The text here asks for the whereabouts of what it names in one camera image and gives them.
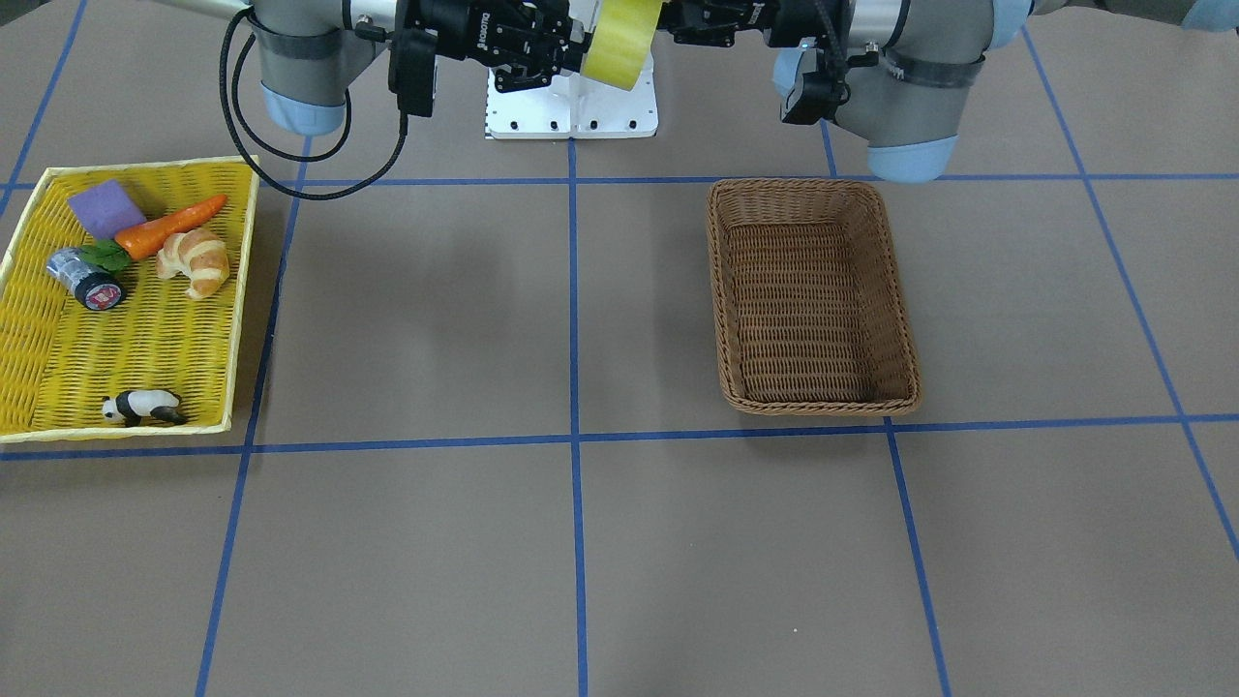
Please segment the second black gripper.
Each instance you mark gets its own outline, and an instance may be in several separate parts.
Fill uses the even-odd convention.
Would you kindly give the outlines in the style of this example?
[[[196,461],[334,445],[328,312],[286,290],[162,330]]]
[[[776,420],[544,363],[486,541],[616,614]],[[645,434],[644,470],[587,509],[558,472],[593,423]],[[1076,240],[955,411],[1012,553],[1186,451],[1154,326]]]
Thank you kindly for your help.
[[[756,31],[769,47],[793,47],[821,36],[824,21],[815,1],[664,1],[658,30],[678,45],[731,47]]]

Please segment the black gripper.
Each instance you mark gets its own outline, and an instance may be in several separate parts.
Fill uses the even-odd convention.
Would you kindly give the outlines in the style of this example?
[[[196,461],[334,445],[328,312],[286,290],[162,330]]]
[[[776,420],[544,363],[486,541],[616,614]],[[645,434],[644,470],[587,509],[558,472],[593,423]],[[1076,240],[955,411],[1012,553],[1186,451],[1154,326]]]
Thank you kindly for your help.
[[[434,56],[491,68],[501,93],[553,84],[572,45],[566,1],[418,1],[416,30]]]

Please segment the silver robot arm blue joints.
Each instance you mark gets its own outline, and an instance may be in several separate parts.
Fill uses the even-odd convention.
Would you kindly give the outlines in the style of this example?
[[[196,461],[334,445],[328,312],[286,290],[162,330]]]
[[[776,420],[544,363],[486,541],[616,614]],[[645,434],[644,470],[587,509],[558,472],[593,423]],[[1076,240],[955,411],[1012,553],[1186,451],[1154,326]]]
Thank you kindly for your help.
[[[369,24],[395,27],[394,1],[173,1],[185,12],[232,19],[248,12],[256,35],[261,98],[273,123],[301,136],[344,125],[346,92],[387,50],[358,37]]]

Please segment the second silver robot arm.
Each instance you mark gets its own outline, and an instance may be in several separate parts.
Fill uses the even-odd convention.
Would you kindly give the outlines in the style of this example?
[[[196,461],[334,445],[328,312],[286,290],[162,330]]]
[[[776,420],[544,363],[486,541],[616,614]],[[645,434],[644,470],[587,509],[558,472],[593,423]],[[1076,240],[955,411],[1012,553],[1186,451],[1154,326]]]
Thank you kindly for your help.
[[[499,92],[576,74],[629,92],[655,33],[730,47],[756,31],[779,52],[781,120],[864,137],[870,171],[923,184],[947,171],[986,54],[1062,1],[400,1],[394,53],[475,61]]]

